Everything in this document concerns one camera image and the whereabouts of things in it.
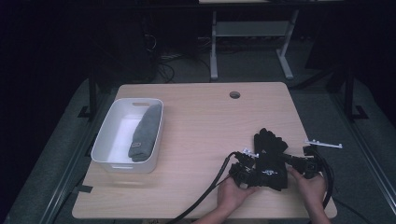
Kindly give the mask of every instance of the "white plastic clip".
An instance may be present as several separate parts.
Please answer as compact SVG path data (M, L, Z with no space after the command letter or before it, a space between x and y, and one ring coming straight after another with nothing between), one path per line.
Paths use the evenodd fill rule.
M259 158L259 153L254 154L252 153L249 149L247 149L246 147L242 150L242 153L251 156L251 157L255 157L255 158Z
M304 141L305 143L307 143L307 144L310 144L310 145L317 145L317 146L322 146L322 147L338 147L338 148L343 148L343 145L342 144L339 144L339 145L332 145L332 144L327 144L327 143L321 143L321 142L319 142L319 141L317 141L317 140L312 140L312 141L309 141L308 139L305 139L305 141Z

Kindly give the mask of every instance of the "black cable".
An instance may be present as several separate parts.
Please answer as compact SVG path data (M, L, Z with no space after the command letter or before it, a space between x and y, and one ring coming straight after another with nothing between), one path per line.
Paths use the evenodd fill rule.
M218 185L220 185L222 182L224 182L226 179L228 179L228 178L230 178L231 176L234 176L234 175L236 175L236 172L235 172L235 173L232 173L232 174L230 174L230 175L227 175L224 179L222 179L222 180L216 185L216 187L217 187Z
M160 76L164 79L164 82L165 83L174 82L173 78L175 77L175 69L172 66L165 63L158 63L158 65L163 68L163 70L159 68L158 73L160 73ZM172 74L170 77L166 74L165 67L171 70Z
M171 59L163 59L159 62L159 64L166 64L166 63L170 63L172 61L181 60L181 59L189 59L189 60L194 60L194 61L198 61L198 62L202 63L207 68L209 75L210 75L210 66L204 60L197 58L195 56L188 55L188 54L181 54L181 55L179 55L175 58L171 58Z
M339 201L336 198L332 198L335 202L343 205L345 208L349 209L351 212L353 212L355 215L357 215L358 217L360 217L361 219L363 219L366 223L368 224L374 224L373 222L371 222L369 219L367 219L367 217L364 217L360 212L356 211L354 208L352 208L351 206L347 205L346 203L343 203L341 201Z
M326 175L326 179L327 179L327 192L326 192L326 196L323 199L323 209L326 208L327 204L329 203L330 198L332 197L332 189L334 186L334 173L332 170L332 167L329 165L329 163L326 162L326 160L324 160L320 154L318 152L316 152L315 150L313 150L312 152L315 153L315 155L318 157L318 159L322 162L323 165L323 169Z
M169 222L167 222L166 224L174 224L179 222L183 217L185 217L187 214L189 214L192 210L194 210L196 208L196 206L198 206L198 204L200 204L204 198L206 198L206 196L213 190L216 188L217 183L219 181L219 179L221 178L221 175L224 173L225 168L227 167L228 161L230 160L231 156L235 155L235 152L232 152L225 160L224 163L222 164L218 175L216 176L216 178L213 180L212 184L210 184L209 188L207 188L207 190L204 192L204 194L190 207L188 208L186 211L184 211L182 214L180 214L178 217L175 217L174 219L170 220Z

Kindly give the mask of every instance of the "black glove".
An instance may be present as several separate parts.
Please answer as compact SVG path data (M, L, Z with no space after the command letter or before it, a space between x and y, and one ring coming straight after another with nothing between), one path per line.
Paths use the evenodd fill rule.
M268 187L282 190L288 187L288 175L285 162L279 159L288 144L272 132L261 129L254 135L254 151L259 154L256 158L256 170L268 176Z

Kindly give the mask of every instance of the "wooden tabletop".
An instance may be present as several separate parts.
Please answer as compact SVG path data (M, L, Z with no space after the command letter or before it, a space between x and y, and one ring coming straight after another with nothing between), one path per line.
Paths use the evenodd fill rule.
M240 93L238 99L230 92ZM303 156L306 134L283 83L148 84L121 86L120 98L163 101L163 138L150 174L109 173L92 161L73 209L78 218L173 218L209 187L233 151L253 149L261 128L282 137L286 153ZM236 159L231 159L228 170ZM187 217L201 217L216 206L213 190ZM336 216L330 201L329 217ZM266 187L249 197L230 218L308 217L295 181L276 191Z

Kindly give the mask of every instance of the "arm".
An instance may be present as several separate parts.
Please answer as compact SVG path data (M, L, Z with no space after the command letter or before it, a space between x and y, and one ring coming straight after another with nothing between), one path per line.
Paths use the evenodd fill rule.
M292 167L289 167L288 170L297 181L297 188L303 196L304 206L312 223L331 223L322 205L324 193L326 191L326 183L323 176L316 175L312 179L305 179Z
M227 178L219 185L218 206L204 217L195 221L194 224L220 224L241 206L249 195L259 189L259 187L240 189L235 185L232 178Z

